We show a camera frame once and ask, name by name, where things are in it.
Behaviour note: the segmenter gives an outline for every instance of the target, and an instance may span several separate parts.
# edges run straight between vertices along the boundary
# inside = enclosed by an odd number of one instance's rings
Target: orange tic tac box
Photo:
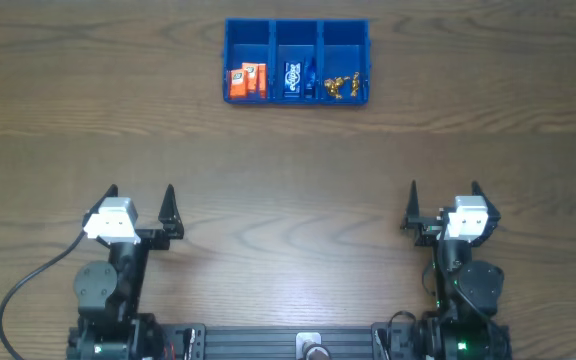
[[[244,69],[232,70],[230,72],[230,91],[228,92],[231,99],[241,99],[248,95],[248,72]]]
[[[259,78],[259,96],[262,99],[266,98],[266,64],[259,64],[259,68],[257,69],[258,78]]]
[[[257,79],[258,71],[259,71],[259,64],[254,63],[243,63],[241,64],[241,68],[248,72],[248,92],[254,93],[257,92]]]

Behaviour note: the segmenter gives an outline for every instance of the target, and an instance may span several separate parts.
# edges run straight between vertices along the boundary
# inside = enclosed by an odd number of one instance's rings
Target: wood grain
[[[225,17],[371,19],[364,108],[221,100]],[[475,257],[506,273],[516,359],[576,358],[576,1],[0,0],[0,301],[64,249],[111,184],[187,239],[152,254],[162,322],[366,325],[432,299],[397,229],[480,181],[503,214]],[[28,359],[64,356],[85,242],[16,295]],[[0,359],[9,356],[0,344]]]

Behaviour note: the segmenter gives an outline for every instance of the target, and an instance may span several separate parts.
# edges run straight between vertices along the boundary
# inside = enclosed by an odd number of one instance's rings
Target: blue plastic container
[[[315,95],[304,96],[305,80],[300,79],[301,96],[284,96],[286,62],[314,59]],[[267,96],[250,94],[245,99],[228,96],[228,72],[241,64],[267,64]],[[369,22],[364,19],[226,19],[224,36],[223,96],[231,104],[325,104],[362,105],[370,96]],[[339,92],[343,98],[328,95],[324,80],[360,73],[358,96],[351,97],[351,82]]]

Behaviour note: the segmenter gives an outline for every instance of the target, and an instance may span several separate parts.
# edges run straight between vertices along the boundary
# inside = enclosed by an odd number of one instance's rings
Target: white plastic part
[[[456,196],[455,212],[448,213],[447,240],[475,240],[483,234],[488,222],[488,206],[481,196]]]
[[[135,233],[137,211],[130,198],[109,197],[99,206],[99,213],[92,214],[84,226],[89,239],[100,237],[108,244],[115,242],[140,243]]]

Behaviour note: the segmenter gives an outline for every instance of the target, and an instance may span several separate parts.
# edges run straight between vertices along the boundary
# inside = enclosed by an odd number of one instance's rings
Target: wooden table
[[[364,108],[233,107],[225,17],[371,20]],[[516,359],[576,357],[576,1],[0,0],[0,301],[67,247],[111,183],[187,239],[151,255],[141,311],[208,325],[368,325],[432,309],[430,257],[398,230],[412,179],[434,215],[480,181],[503,219]],[[86,241],[5,317],[64,356]],[[9,358],[0,344],[0,359]]]

